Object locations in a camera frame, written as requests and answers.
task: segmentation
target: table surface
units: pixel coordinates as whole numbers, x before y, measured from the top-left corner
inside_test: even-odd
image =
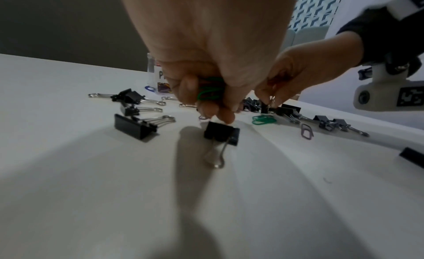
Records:
[[[424,131],[289,101],[371,134],[251,126],[208,169],[198,113],[149,141],[113,128],[146,72],[0,55],[1,258],[424,258]]]

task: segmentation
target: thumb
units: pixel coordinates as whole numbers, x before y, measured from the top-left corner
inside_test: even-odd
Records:
[[[288,99],[313,85],[314,84],[311,83],[310,76],[305,71],[301,72],[290,81],[279,83],[278,88],[274,93],[275,102],[273,103],[273,107],[283,104]]]
[[[225,86],[223,103],[232,112],[237,112],[240,102],[246,98],[248,93],[254,88],[254,85],[244,85],[240,87]]]

